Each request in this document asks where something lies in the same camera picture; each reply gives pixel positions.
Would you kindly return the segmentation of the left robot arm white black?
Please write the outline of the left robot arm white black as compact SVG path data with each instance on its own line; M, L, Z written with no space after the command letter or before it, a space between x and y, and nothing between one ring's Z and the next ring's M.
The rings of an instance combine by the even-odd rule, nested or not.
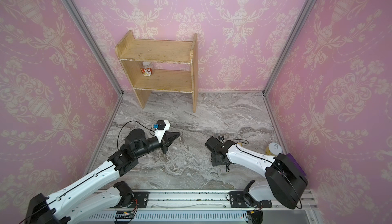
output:
M133 129L125 143L98 168L69 186L33 197L23 224L78 224L112 207L129 207L136 198L127 183L118 179L132 170L139 158L158 149L163 153L180 137L179 132L158 130L152 138Z

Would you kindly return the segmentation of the silver metal key holder plate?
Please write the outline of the silver metal key holder plate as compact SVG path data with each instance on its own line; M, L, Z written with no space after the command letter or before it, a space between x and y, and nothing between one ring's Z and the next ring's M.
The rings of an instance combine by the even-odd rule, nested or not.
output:
M186 151L189 151L189 145L187 144L186 140L184 139L183 135L179 137L180 143L184 146Z

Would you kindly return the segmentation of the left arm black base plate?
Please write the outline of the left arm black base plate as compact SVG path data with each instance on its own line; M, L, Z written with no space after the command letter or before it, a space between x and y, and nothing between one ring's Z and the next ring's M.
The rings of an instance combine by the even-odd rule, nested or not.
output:
M138 209L146 209L150 193L148 191L136 191L122 197L120 206L122 208L137 207Z

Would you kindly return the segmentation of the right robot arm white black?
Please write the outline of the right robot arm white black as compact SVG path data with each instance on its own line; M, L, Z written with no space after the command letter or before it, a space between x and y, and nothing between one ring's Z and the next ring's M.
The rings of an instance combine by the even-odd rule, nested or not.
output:
M261 182L250 181L243 191L229 193L232 207L269 208L269 202L276 200L288 209L302 208L301 197L308 180L291 154L260 154L244 148L239 140L223 142L216 137L210 137L205 147L211 152L213 166L224 165L229 172L229 166L237 164L265 178Z

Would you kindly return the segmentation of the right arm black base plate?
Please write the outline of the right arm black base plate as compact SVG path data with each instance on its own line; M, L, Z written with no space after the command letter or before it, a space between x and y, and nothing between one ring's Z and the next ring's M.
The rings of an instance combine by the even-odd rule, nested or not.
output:
M229 202L231 208L272 208L271 200L263 200L257 202L252 199L249 194L244 194L242 191L229 192Z

